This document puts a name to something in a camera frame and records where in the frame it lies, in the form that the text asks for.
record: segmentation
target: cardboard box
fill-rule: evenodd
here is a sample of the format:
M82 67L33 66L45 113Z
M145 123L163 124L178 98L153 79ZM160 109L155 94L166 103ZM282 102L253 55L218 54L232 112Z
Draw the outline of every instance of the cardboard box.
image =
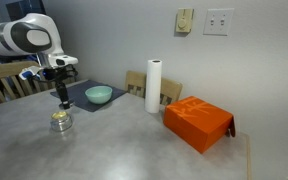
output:
M194 96L166 106L164 125L198 152L205 152L227 131L235 136L234 117Z

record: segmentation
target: chair back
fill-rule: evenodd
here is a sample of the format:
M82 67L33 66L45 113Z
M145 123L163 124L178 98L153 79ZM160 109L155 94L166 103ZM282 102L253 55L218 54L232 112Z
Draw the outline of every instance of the chair back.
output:
M179 82L161 78L160 104L168 105L179 99L183 85ZM125 90L133 95L145 98L146 74L127 71Z
M0 64L0 102L14 100L37 92L53 88L54 85L38 83L36 81L22 80L18 74L24 68L39 66L34 61L21 61Z

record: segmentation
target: bowl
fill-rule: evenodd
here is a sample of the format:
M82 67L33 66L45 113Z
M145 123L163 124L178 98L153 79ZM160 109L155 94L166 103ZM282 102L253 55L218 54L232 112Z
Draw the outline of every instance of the bowl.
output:
M95 86L85 91L87 99L94 104L104 104L112 97L112 88L109 86Z

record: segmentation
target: gray table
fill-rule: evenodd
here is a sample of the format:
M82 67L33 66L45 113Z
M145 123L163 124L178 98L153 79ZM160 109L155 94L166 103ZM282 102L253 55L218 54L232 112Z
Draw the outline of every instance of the gray table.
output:
M0 180L248 179L247 136L221 138L200 154L125 94L73 126L50 130L59 100L43 92L0 104Z

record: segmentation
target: white wall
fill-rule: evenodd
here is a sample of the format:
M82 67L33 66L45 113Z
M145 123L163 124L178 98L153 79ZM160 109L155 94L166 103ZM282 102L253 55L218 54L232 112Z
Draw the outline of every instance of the white wall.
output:
M163 60L163 76L235 115L251 137L253 179L288 177L288 1L43 0L80 78L124 87L128 69ZM187 36L178 8L195 9ZM203 35L207 9L235 8L229 36Z

